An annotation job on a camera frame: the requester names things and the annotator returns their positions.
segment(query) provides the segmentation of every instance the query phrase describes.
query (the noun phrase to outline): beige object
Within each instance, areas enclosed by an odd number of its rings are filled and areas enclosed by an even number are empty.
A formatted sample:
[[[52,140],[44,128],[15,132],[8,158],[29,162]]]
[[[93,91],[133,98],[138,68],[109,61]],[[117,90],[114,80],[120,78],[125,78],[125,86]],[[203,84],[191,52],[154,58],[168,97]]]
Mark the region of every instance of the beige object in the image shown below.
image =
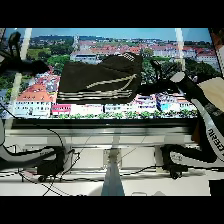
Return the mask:
[[[224,80],[220,77],[199,83],[206,98],[217,108],[224,111]]]

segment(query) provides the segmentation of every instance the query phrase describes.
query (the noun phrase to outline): black cloth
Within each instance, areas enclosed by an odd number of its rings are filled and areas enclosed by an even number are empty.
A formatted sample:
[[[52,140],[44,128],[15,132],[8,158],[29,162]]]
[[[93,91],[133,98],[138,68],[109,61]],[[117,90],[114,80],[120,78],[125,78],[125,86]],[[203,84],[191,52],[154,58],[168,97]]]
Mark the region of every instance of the black cloth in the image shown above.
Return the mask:
[[[57,103],[125,104],[141,85],[143,58],[132,53],[105,58],[97,65],[67,62],[59,83]]]

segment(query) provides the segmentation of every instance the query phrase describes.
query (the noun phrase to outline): screen image of town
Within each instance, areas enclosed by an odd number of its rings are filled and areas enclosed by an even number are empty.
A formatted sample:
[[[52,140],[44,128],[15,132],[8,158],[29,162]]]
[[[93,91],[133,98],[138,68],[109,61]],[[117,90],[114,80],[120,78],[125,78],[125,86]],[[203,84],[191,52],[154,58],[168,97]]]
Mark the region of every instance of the screen image of town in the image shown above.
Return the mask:
[[[8,38],[21,33],[23,47],[26,28],[7,28],[1,48],[8,50]],[[199,72],[221,76],[218,59],[207,28],[182,28],[186,74],[197,79]],[[175,28],[32,28],[27,60],[43,60],[49,71],[35,78],[23,75],[19,93],[12,100],[15,73],[0,77],[0,100],[16,117],[37,119],[153,119],[193,118],[196,108],[179,93],[137,95],[129,104],[57,104],[57,91],[67,61],[100,63],[108,55],[132,52],[143,56],[142,82],[154,83],[150,58],[166,70],[180,64]],[[6,111],[1,117],[10,118]]]

